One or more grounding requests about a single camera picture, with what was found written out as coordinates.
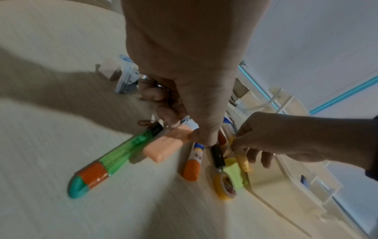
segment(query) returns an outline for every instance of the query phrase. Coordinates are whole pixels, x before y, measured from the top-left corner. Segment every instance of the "white wall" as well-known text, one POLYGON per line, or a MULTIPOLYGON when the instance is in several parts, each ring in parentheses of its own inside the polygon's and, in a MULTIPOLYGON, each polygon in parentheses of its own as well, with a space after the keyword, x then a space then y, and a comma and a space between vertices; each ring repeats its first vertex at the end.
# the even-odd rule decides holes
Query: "white wall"
POLYGON ((245 55, 250 75, 313 109, 378 75, 378 1, 272 0, 245 55))
MULTIPOLYGON (((317 117, 373 118, 378 115, 378 84, 319 112, 317 117)), ((344 185, 337 194, 339 202, 360 226, 378 238, 378 182, 367 178, 364 170, 331 163, 329 170, 344 185)))

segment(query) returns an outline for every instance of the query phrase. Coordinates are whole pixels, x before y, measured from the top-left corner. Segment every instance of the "glue stick label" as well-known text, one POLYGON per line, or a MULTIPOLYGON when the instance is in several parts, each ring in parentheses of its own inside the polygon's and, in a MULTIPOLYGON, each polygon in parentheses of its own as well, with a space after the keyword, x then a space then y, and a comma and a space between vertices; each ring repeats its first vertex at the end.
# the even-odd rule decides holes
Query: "glue stick label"
POLYGON ((204 153, 204 146, 201 144, 195 143, 188 160, 195 160, 201 164, 203 153, 204 153))

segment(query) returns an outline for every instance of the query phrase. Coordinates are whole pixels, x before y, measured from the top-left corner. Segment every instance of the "orange rectangular object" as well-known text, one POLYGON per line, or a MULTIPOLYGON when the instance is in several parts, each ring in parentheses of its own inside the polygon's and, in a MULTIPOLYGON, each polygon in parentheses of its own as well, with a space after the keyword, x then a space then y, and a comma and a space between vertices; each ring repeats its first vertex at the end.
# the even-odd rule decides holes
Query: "orange rectangular object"
POLYGON ((77 173, 89 189, 109 177, 105 167, 100 162, 94 162, 77 173))
POLYGON ((143 149, 143 153, 156 163, 160 163, 188 142, 191 132, 193 132, 192 128, 186 124, 182 124, 148 144, 143 149))

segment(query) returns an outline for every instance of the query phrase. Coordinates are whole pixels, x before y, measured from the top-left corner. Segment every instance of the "paper clip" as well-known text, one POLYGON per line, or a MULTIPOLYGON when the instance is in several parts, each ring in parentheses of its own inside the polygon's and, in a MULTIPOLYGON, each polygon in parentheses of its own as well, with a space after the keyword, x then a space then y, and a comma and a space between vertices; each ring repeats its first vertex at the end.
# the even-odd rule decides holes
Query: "paper clip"
POLYGON ((139 126, 150 126, 153 123, 154 123, 153 120, 139 120, 138 121, 139 126))

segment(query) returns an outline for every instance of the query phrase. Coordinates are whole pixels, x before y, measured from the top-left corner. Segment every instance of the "pen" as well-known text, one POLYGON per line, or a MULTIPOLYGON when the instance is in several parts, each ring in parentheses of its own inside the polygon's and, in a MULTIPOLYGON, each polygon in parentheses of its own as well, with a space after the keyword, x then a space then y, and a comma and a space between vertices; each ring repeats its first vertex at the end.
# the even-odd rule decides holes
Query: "pen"
POLYGON ((163 130, 159 122, 150 125, 147 130, 133 137, 110 151, 99 160, 77 172, 70 181, 68 194, 71 198, 78 198, 86 194, 127 162, 133 155, 140 152, 158 133, 163 130))

